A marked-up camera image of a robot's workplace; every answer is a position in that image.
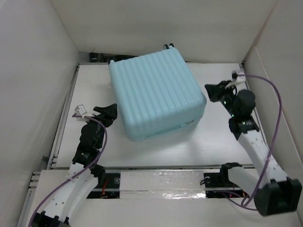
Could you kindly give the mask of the light blue hard-shell suitcase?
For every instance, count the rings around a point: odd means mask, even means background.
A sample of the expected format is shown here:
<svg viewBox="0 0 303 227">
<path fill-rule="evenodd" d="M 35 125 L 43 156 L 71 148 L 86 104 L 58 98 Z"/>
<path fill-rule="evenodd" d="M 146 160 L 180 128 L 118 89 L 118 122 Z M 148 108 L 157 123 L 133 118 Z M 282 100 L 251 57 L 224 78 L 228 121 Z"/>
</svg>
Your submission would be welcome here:
<svg viewBox="0 0 303 227">
<path fill-rule="evenodd" d="M 206 97 L 174 44 L 108 63 L 128 137 L 144 140 L 191 125 L 204 115 Z"/>
</svg>

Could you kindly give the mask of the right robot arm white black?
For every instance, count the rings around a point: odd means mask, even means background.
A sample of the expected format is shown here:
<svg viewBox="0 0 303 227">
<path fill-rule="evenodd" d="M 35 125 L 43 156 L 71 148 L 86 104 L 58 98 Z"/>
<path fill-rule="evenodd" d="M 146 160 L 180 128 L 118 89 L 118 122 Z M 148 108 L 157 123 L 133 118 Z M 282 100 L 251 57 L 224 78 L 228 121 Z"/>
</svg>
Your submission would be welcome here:
<svg viewBox="0 0 303 227">
<path fill-rule="evenodd" d="M 291 179 L 280 167 L 263 140 L 262 133 L 252 117 L 256 106 L 253 92 L 238 91 L 233 83 L 221 81 L 205 85 L 211 102 L 220 102 L 231 115 L 229 128 L 251 159 L 258 177 L 248 173 L 237 162 L 221 166 L 219 182 L 240 187 L 254 201 L 260 215 L 270 216 L 296 211 L 302 191 L 297 179 Z"/>
</svg>

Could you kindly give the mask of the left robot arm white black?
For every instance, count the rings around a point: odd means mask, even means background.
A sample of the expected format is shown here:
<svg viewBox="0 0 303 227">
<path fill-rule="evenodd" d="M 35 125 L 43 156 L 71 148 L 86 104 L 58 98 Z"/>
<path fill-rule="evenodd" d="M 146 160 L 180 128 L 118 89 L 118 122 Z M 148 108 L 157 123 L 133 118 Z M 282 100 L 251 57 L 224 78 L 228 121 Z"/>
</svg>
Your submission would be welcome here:
<svg viewBox="0 0 303 227">
<path fill-rule="evenodd" d="M 85 125 L 66 179 L 39 203 L 28 226 L 69 227 L 91 191 L 107 184 L 106 170 L 98 161 L 107 144 L 107 128 L 117 119 L 117 104 L 93 110 L 89 114 L 83 105 L 75 108 L 73 117 Z"/>
</svg>

